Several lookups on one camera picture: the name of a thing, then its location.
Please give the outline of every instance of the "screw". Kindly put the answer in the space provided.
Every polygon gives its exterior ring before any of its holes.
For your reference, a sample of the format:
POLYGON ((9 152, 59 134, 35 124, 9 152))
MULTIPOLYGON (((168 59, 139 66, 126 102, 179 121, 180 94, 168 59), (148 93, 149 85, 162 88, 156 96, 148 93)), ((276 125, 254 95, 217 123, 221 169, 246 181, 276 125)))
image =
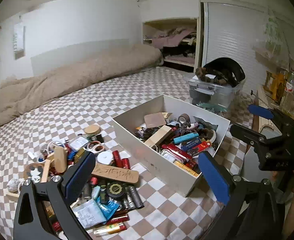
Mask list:
POLYGON ((53 182, 58 182, 59 180, 61 180, 61 177, 59 175, 53 176, 52 177, 53 182))
POLYGON ((29 179, 26 179, 26 181, 23 183, 24 185, 29 185, 31 183, 31 180, 29 180, 29 179))
POLYGON ((269 181, 269 179, 263 179, 263 183, 264 183, 264 185, 269 185, 270 181, 269 181))
POLYGON ((233 179, 233 181, 235 181, 235 182, 240 182, 240 181, 241 181, 241 177, 240 177, 239 175, 234 175, 234 176, 232 177, 232 179, 233 179))

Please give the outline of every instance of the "mattress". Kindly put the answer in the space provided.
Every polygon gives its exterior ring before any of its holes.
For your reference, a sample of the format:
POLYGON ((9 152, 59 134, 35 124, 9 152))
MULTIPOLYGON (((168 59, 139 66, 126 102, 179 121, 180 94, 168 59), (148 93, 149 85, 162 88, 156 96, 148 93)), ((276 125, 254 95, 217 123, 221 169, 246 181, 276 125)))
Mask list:
MULTIPOLYGON (((4 195, 11 178, 22 178, 24 167, 33 161, 27 152, 56 139, 73 139, 88 125, 102 129, 105 146, 129 157, 140 174, 138 192, 145 207, 129 212, 127 230, 112 239, 195 239, 222 209, 207 183, 197 185, 189 197, 173 192, 116 143, 112 117, 141 103, 166 94, 189 102, 189 89, 181 72, 166 67, 100 82, 21 115, 0 127, 0 232, 13 239, 16 203, 4 195)), ((252 126, 253 116, 246 107, 233 111, 231 121, 252 126)), ((231 173, 242 167, 246 144, 227 132, 215 159, 231 173)), ((94 239, 92 230, 88 233, 94 239)))

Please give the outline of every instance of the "pile of items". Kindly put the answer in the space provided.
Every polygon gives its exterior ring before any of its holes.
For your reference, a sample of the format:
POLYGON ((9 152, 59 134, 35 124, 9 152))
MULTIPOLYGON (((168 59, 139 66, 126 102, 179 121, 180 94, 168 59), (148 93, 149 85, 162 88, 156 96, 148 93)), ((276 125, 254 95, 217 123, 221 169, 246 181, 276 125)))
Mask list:
MULTIPOLYGON (((143 207, 143 202, 132 185, 138 181, 138 172, 130 170, 129 159, 121 159, 118 151, 112 153, 105 151, 104 139, 99 134, 101 129, 98 125, 90 125, 84 131, 85 134, 78 134, 70 141, 41 144, 37 157, 28 153, 31 158, 36 159, 36 162, 26 167, 24 179, 31 179, 34 183, 47 182, 55 175, 64 174, 86 151, 90 151, 96 157, 95 169, 82 189, 81 195, 70 207, 81 225, 85 229, 93 229, 95 236, 126 230, 123 222, 129 220, 127 213, 143 207), (113 175, 117 173, 130 176, 124 179, 113 175)), ((24 179, 12 179, 8 183, 8 191, 20 192, 24 179)), ((54 230, 61 239, 64 239, 62 228, 50 203, 46 202, 45 205, 54 230)))
POLYGON ((217 126, 197 117, 194 117, 197 122, 191 123, 187 114, 181 114, 178 119, 171 115, 145 115, 145 123, 137 127, 134 134, 165 159, 197 177, 199 153, 206 150, 214 155, 217 150, 217 126))

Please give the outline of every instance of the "gray panel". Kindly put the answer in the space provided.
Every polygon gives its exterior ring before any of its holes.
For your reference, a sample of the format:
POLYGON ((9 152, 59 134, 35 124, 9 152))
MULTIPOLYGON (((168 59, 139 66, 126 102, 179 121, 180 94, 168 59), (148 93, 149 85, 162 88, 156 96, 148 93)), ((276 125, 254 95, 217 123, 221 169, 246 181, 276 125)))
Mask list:
POLYGON ((89 41, 47 51, 31 58, 33 75, 39 76, 57 67, 81 62, 104 49, 128 45, 128 39, 89 41))

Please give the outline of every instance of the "plastic bottle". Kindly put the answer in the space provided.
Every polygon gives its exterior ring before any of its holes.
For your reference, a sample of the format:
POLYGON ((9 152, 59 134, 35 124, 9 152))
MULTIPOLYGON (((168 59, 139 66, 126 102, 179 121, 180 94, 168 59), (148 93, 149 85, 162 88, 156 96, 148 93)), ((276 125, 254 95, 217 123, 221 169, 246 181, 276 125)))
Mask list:
POLYGON ((294 72, 287 80, 279 108, 283 113, 294 119, 294 72))

